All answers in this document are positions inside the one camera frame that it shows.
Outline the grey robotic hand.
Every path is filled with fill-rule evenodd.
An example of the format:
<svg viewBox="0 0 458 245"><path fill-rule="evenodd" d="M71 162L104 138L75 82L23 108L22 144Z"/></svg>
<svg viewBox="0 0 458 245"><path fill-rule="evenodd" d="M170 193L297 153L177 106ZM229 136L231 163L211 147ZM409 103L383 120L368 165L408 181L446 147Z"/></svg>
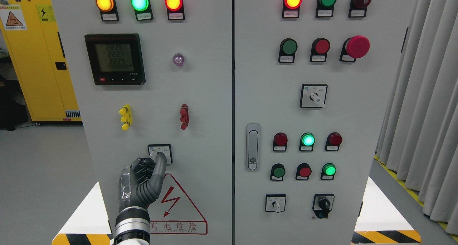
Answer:
<svg viewBox="0 0 458 245"><path fill-rule="evenodd" d="M131 206L147 209L162 191L167 159L163 152L149 158L137 158L121 170L119 179L119 212Z"/></svg>

